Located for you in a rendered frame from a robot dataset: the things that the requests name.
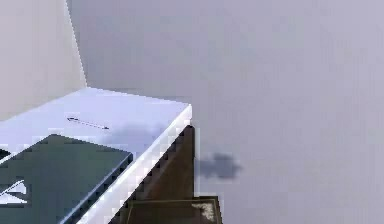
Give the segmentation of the brown wooden chair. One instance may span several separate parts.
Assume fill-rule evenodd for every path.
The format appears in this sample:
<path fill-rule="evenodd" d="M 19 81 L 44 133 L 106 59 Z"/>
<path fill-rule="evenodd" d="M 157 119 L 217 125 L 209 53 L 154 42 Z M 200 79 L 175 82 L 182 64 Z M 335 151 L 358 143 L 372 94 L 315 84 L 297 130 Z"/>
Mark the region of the brown wooden chair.
<path fill-rule="evenodd" d="M 217 196 L 131 203 L 125 224 L 223 224 Z"/>

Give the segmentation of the dark green book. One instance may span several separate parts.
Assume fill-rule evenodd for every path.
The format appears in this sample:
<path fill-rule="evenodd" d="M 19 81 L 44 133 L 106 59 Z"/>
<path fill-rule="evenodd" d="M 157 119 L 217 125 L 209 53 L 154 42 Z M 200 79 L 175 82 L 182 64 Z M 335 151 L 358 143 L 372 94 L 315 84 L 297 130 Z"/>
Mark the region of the dark green book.
<path fill-rule="evenodd" d="M 132 161 L 52 134 L 0 163 L 0 224 L 76 224 Z"/>

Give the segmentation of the white desk with brown sides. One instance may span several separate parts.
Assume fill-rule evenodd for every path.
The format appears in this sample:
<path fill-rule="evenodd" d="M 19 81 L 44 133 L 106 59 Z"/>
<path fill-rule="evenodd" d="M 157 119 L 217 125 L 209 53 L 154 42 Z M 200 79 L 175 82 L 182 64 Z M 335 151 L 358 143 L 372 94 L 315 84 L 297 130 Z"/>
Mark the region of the white desk with brown sides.
<path fill-rule="evenodd" d="M 129 199 L 147 194 L 145 181 L 168 163 L 172 145 L 191 140 L 191 118 L 187 103 L 87 87 L 0 122 L 0 163 L 52 134 L 130 152 L 133 161 L 76 223 L 111 224 Z"/>

